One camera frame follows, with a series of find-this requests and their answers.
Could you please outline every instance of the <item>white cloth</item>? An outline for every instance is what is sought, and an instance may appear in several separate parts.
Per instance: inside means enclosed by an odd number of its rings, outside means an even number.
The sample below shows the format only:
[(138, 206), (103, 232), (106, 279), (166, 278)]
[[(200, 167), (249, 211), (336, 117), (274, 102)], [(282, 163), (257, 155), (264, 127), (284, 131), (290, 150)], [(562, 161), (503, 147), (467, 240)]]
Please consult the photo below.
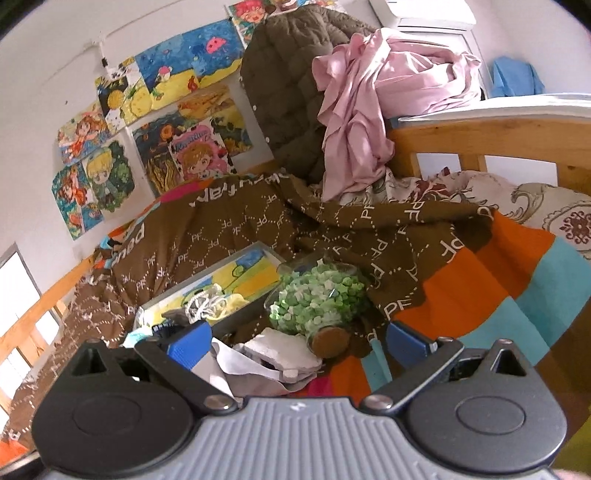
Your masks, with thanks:
[[(263, 361), (276, 369), (265, 367)], [(303, 336), (265, 329), (233, 349), (212, 339), (211, 352), (192, 371), (234, 398), (279, 397), (304, 388), (321, 367), (322, 360), (308, 350)]]

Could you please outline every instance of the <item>box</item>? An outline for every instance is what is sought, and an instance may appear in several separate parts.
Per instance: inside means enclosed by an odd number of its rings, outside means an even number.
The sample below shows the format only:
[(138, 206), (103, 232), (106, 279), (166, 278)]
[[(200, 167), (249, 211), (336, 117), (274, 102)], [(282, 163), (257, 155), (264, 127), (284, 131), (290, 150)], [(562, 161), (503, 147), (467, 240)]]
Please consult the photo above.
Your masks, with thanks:
[(228, 327), (224, 326), (223, 330), (230, 328), (230, 324), (235, 326), (235, 330), (241, 323), (253, 318), (257, 310), (262, 311), (265, 297), (279, 282), (277, 267), (283, 262), (284, 259), (267, 245), (256, 242), (142, 305), (135, 316), (134, 330), (161, 323), (162, 313), (184, 307), (193, 295), (213, 283), (220, 285), (224, 293), (239, 293), (249, 301), (212, 327), (215, 335), (219, 336), (221, 327), (216, 325), (228, 320)]

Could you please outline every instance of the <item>gray plastic panel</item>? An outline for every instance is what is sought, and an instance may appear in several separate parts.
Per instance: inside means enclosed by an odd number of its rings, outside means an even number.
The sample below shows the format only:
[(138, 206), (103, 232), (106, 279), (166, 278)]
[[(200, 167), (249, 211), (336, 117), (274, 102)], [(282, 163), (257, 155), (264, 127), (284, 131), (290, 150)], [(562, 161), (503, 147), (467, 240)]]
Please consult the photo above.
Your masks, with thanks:
[[(142, 480), (475, 480), (410, 445), (395, 421), (345, 398), (254, 398), (206, 419), (195, 439)], [(549, 471), (511, 476), (556, 480)], [(50, 472), (44, 480), (72, 480)]]

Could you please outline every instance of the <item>poster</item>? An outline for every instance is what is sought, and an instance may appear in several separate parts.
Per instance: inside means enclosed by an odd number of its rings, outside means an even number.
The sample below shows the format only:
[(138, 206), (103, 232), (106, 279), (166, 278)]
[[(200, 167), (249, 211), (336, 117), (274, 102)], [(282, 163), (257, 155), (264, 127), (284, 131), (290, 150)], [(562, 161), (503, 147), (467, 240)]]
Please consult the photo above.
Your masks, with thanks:
[(72, 165), (82, 160), (110, 136), (100, 104), (94, 101), (57, 133), (57, 144), (64, 165)]
[(59, 172), (51, 191), (74, 240), (103, 221), (82, 165), (68, 166)]
[(184, 181), (216, 179), (235, 173), (222, 137), (213, 130), (212, 118), (175, 135), (168, 149)]
[(95, 86), (111, 135), (152, 110), (152, 96), (133, 57), (119, 64), (108, 77), (98, 77)]
[(244, 47), (230, 19), (176, 35), (135, 60), (152, 94), (154, 109), (177, 102), (235, 72)]
[(95, 150), (82, 166), (101, 210), (114, 212), (134, 191), (131, 168), (118, 140)]
[(168, 150), (168, 140), (181, 134), (194, 122), (180, 113), (164, 115), (134, 131), (135, 145), (146, 177), (156, 198), (182, 183), (182, 177)]
[(265, 0), (245, 0), (228, 7), (238, 34), (247, 46), (252, 40), (256, 26), (268, 16)]
[(226, 85), (216, 85), (199, 91), (178, 104), (180, 114), (193, 123), (212, 117), (214, 132), (219, 134), (231, 157), (252, 148), (240, 110)]
[(297, 0), (297, 2), (299, 7), (303, 7), (304, 5), (318, 5), (329, 10), (347, 13), (347, 10), (339, 3), (339, 0)]

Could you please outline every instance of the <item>clothes pile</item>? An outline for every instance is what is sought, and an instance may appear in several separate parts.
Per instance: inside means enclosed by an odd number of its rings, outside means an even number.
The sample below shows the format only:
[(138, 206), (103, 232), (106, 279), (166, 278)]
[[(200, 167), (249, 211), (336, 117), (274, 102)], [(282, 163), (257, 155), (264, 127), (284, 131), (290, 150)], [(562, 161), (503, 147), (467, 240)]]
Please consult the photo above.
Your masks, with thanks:
[(242, 77), (275, 159), (309, 183), (322, 181), (328, 201), (385, 175), (395, 146), (384, 119), (478, 102), (480, 64), (470, 53), (307, 6), (257, 27)]

